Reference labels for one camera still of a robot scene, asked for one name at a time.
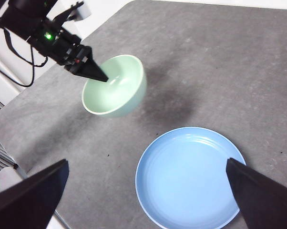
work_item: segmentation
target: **white wall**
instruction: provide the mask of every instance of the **white wall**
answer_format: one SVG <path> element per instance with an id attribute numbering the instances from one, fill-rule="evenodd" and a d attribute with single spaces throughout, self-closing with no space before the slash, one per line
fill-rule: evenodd
<path id="1" fill-rule="evenodd" d="M 179 2 L 196 2 L 206 4 L 250 6 L 261 8 L 287 9 L 287 0 L 170 0 Z M 67 8 L 77 0 L 64 0 L 62 3 Z M 131 0 L 84 0 L 90 8 L 92 15 L 83 21 L 75 23 L 82 38 L 86 38 L 106 20 L 113 16 L 125 4 Z"/>

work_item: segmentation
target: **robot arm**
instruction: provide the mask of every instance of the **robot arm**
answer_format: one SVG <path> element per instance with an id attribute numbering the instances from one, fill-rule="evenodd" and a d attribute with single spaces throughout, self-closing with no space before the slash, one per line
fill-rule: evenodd
<path id="1" fill-rule="evenodd" d="M 0 9 L 6 0 L 0 0 Z M 74 75 L 106 82 L 108 77 L 92 58 L 92 48 L 80 44 L 81 39 L 62 27 L 64 22 L 76 19 L 75 11 L 83 5 L 76 3 L 57 15 L 46 17 L 57 0 L 9 0 L 8 8 L 0 18 L 6 42 L 12 52 L 7 31 L 20 36 L 41 55 L 54 59 Z"/>

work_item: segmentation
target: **white object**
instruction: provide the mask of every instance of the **white object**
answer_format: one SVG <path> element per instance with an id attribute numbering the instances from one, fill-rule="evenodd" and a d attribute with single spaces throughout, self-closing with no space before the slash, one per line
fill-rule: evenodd
<path id="1" fill-rule="evenodd" d="M 14 168 L 3 168 L 0 171 L 0 192 L 20 183 L 22 180 L 22 177 Z"/>

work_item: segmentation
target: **mint green bowl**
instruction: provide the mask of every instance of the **mint green bowl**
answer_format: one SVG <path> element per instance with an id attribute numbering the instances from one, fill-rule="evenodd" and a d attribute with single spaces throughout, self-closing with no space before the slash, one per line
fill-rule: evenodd
<path id="1" fill-rule="evenodd" d="M 88 79 L 82 91 L 85 109 L 102 117 L 121 117 L 142 101 L 147 80 L 141 61 L 132 55 L 110 58 L 100 68 L 107 82 Z"/>

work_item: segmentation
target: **bowl rim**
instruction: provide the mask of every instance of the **bowl rim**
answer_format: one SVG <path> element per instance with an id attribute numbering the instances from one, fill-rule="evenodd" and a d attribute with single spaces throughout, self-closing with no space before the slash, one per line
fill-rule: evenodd
<path id="1" fill-rule="evenodd" d="M 142 153 L 139 161 L 138 161 L 138 164 L 137 164 L 137 168 L 136 168 L 136 173 L 135 173 L 135 191 L 136 191 L 136 195 L 137 195 L 137 199 L 138 199 L 138 202 L 140 204 L 140 206 L 142 207 L 143 211 L 145 212 L 145 214 L 149 217 L 149 219 L 155 223 L 157 226 L 163 228 L 163 229 L 169 229 L 167 228 L 166 226 L 162 225 L 161 223 L 159 223 L 158 221 L 156 221 L 156 219 L 154 219 L 150 213 L 147 211 L 147 209 L 144 207 L 144 204 L 142 203 L 142 199 L 141 199 L 141 196 L 139 195 L 139 191 L 138 191 L 138 185 L 137 185 L 137 176 L 138 176 L 138 170 L 139 170 L 139 165 L 144 157 L 144 155 L 146 154 L 146 152 L 148 151 L 148 149 L 153 145 L 155 144 L 155 142 L 157 142 L 160 138 L 164 137 L 165 135 L 171 133 L 171 132 L 174 132 L 174 131 L 178 131 L 178 130 L 182 130 L 182 129 L 200 129 L 200 130 L 205 130 L 205 131 L 208 131 L 208 132 L 211 132 L 211 133 L 214 133 L 220 137 L 222 137 L 224 140 L 226 140 L 229 144 L 231 144 L 233 146 L 233 148 L 236 150 L 236 152 L 241 156 L 241 161 L 244 165 L 246 165 L 246 162 L 244 160 L 244 157 L 242 156 L 241 152 L 239 151 L 239 149 L 235 146 L 234 143 L 232 143 L 232 141 L 230 141 L 227 137 L 225 137 L 224 135 L 218 133 L 217 131 L 214 131 L 214 130 L 211 130 L 211 129 L 208 129 L 208 128 L 204 128 L 204 127 L 199 127 L 199 126 L 184 126 L 184 127 L 180 127 L 180 128 L 176 128 L 176 129 L 173 129 L 173 130 L 170 130 L 170 131 L 167 131 L 165 133 L 163 133 L 162 135 L 158 136 L 156 139 L 154 139 L 150 144 L 149 146 L 144 150 L 144 152 Z M 234 214 L 232 214 L 232 216 L 224 223 L 222 223 L 221 225 L 217 226 L 216 228 L 213 228 L 213 229 L 221 229 L 222 227 L 226 226 L 228 223 L 230 223 L 236 216 L 237 214 L 240 212 L 240 208 L 239 206 L 237 206 L 237 210 L 234 212 Z"/>
<path id="2" fill-rule="evenodd" d="M 82 97 L 82 104 L 83 104 L 84 108 L 85 108 L 88 112 L 90 112 L 90 113 L 92 113 L 92 114 L 94 114 L 94 115 L 107 115 L 107 114 L 110 114 L 110 113 L 112 113 L 112 112 L 115 112 L 115 111 L 119 110 L 121 107 L 123 107 L 124 105 L 126 105 L 126 104 L 133 98 L 133 96 L 137 93 L 137 91 L 138 91 L 140 85 L 142 85 L 142 82 L 143 82 L 143 80 L 144 80 L 144 67 L 143 67 L 143 63 L 141 62 L 141 60 L 140 60 L 139 58 L 137 58 L 136 56 L 133 56 L 133 55 L 130 55 L 130 54 L 121 54 L 121 55 L 114 56 L 114 57 L 112 57 L 112 58 L 106 60 L 106 61 L 103 62 L 101 65 L 103 65 L 104 63 L 106 63 L 106 62 L 108 62 L 108 61 L 110 61 L 110 60 L 112 60 L 112 59 L 116 59 L 116 58 L 119 58 L 119 57 L 122 57 L 122 56 L 132 57 L 134 60 L 137 61 L 137 63 L 139 63 L 139 67 L 140 67 L 140 71 L 139 71 L 140 81 L 139 81 L 139 83 L 138 83 L 138 85 L 137 85 L 137 88 L 136 88 L 134 94 L 133 94 L 126 102 L 124 102 L 122 105 L 120 105 L 120 106 L 118 106 L 118 107 L 116 107 L 116 108 L 114 108 L 114 109 L 112 109 L 112 110 L 104 111 L 104 112 L 92 111 L 92 110 L 90 110 L 90 109 L 85 105 L 85 102 L 84 102 L 84 91 L 85 91 L 85 88 L 86 88 L 87 83 L 88 83 L 89 80 L 90 80 L 90 79 L 88 79 L 88 80 L 85 82 L 85 85 L 84 85 L 84 87 L 83 87 L 83 89 L 82 89 L 82 96 L 81 96 L 81 97 Z"/>

